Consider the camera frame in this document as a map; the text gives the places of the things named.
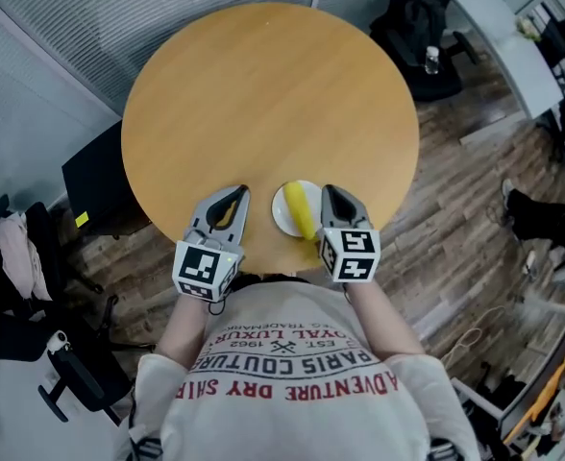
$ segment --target plastic bottle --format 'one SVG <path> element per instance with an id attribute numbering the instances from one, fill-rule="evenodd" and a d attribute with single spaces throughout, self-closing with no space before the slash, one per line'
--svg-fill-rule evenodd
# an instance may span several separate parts
<path id="1" fill-rule="evenodd" d="M 438 51 L 436 46 L 428 46 L 426 48 L 426 73 L 428 75 L 438 73 Z"/>

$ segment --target shoe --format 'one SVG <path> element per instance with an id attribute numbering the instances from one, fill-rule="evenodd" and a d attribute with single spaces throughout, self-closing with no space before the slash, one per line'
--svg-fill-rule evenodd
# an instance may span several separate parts
<path id="1" fill-rule="evenodd" d="M 503 193 L 503 203 L 504 203 L 505 211 L 508 211 L 509 195 L 511 194 L 511 191 L 513 191 L 514 189 L 515 186 L 513 185 L 513 182 L 509 178 L 503 181 L 503 184 L 501 185 L 501 191 Z"/>

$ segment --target tabletop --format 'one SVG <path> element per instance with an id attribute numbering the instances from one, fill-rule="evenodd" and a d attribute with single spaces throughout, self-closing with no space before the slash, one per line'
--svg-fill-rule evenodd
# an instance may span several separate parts
<path id="1" fill-rule="evenodd" d="M 537 118 L 562 100 L 562 91 L 536 44 L 517 31 L 504 0 L 455 0 L 494 56 L 524 113 Z"/>
<path id="2" fill-rule="evenodd" d="M 242 270 L 319 266 L 313 243 L 271 212 L 285 182 L 337 184 L 381 229 L 402 203 L 419 150 L 415 107 L 390 58 L 351 24 L 308 7 L 248 4 L 172 36 L 137 77 L 122 156 L 152 222 L 183 238 L 198 202 L 247 184 Z"/>

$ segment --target wood plank flooring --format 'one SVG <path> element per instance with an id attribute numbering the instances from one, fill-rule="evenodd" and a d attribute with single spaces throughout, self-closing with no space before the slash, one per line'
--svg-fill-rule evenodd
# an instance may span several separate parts
<path id="1" fill-rule="evenodd" d="M 565 201 L 565 166 L 550 161 L 552 143 L 531 122 L 516 125 L 478 145 L 458 140 L 517 109 L 498 67 L 485 54 L 478 66 L 456 57 L 465 84 L 454 98 L 417 105 L 421 126 L 420 156 L 415 179 L 398 213 L 381 232 L 381 265 L 376 279 L 422 337 L 427 350 L 442 357 L 488 309 L 478 324 L 482 335 L 472 347 L 456 351 L 450 374 L 473 383 L 480 362 L 489 360 L 521 377 L 531 374 L 541 353 L 562 326 L 549 313 L 514 304 L 522 295 L 565 302 L 565 286 L 550 282 L 553 264 L 549 242 L 519 245 L 500 226 L 500 185 L 509 177 L 541 201 Z M 71 214 L 58 217 L 65 239 L 74 236 Z M 539 276 L 522 275 L 527 252 L 537 251 Z M 174 245 L 153 225 L 114 240 L 86 238 L 70 262 L 120 298 L 112 338 L 155 342 L 174 302 L 171 282 Z M 305 278 L 327 284 L 320 270 Z M 89 294 L 79 284 L 67 289 L 68 301 L 94 325 L 106 296 Z M 466 343 L 477 337 L 467 337 Z M 130 376 L 137 356 L 118 355 Z"/>

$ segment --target plate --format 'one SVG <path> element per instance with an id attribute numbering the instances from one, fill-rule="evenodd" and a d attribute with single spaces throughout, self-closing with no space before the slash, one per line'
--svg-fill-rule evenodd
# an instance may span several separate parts
<path id="1" fill-rule="evenodd" d="M 306 193 L 314 227 L 319 230 L 321 228 L 321 188 L 310 181 L 299 180 L 299 183 Z M 272 200 L 272 216 L 281 231 L 294 237 L 302 237 L 284 199 L 283 186 L 279 188 Z"/>

